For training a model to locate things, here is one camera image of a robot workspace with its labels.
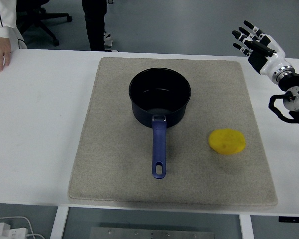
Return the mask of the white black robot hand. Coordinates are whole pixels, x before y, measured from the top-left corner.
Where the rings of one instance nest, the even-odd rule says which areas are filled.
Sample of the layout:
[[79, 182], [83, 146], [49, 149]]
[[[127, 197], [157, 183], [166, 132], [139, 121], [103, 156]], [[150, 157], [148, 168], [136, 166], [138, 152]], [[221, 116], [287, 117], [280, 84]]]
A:
[[260, 75], [268, 76], [274, 83], [283, 72], [294, 73], [294, 67], [287, 62], [284, 50], [268, 34], [248, 21], [244, 21], [247, 28], [239, 27], [232, 31], [232, 35], [241, 44], [233, 46], [242, 52], [253, 69]]

